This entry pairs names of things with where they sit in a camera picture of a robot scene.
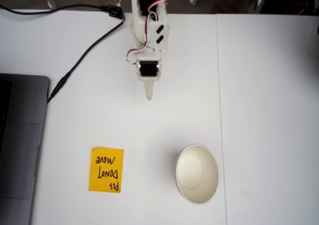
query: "white tabletop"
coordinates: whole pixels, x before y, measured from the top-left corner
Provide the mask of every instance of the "white tabletop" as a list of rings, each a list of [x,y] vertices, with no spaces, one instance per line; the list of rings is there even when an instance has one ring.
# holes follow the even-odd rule
[[[125,59],[135,46],[127,16],[49,103],[33,225],[226,224],[216,16],[169,19],[169,50],[151,102]],[[0,72],[46,75],[52,91],[118,23],[103,12],[0,11]],[[188,203],[174,183],[175,159],[191,143],[206,145],[219,165],[217,192],[204,206]],[[120,194],[88,191],[91,149],[100,146],[125,149]]]
[[[228,224],[318,224],[319,18],[217,18]]]

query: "table seam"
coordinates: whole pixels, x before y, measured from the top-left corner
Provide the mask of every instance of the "table seam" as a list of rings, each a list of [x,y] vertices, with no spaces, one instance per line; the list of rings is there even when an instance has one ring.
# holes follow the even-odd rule
[[[218,52],[218,27],[217,20],[218,15],[216,15],[216,42],[217,42],[217,68],[218,68],[218,94],[219,94],[219,116],[220,116],[220,135],[221,135],[221,154],[222,154],[222,165],[223,165],[223,179],[224,179],[224,197],[225,197],[225,218],[226,225],[228,225],[227,220],[227,202],[226,202],[226,181],[225,181],[225,163],[224,163],[224,145],[223,145],[223,127],[221,118],[221,99],[220,99],[220,73],[219,73],[219,52]]]

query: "sticky note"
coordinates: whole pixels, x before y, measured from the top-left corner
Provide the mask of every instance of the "sticky note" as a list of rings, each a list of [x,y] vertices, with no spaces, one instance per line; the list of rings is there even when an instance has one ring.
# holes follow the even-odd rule
[[[92,149],[89,191],[120,193],[123,157],[124,149]]]

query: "laptop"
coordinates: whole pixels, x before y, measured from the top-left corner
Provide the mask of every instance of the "laptop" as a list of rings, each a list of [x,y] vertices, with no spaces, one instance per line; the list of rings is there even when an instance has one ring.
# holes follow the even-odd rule
[[[28,225],[49,79],[0,74],[0,225]]]

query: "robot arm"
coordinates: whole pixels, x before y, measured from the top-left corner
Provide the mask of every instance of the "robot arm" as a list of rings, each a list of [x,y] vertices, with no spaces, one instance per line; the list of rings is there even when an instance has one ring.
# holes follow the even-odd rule
[[[161,75],[161,51],[167,49],[170,32],[166,0],[131,0],[133,20],[131,33],[137,49],[131,49],[136,55],[136,74],[144,82],[146,98],[152,99],[154,82]]]

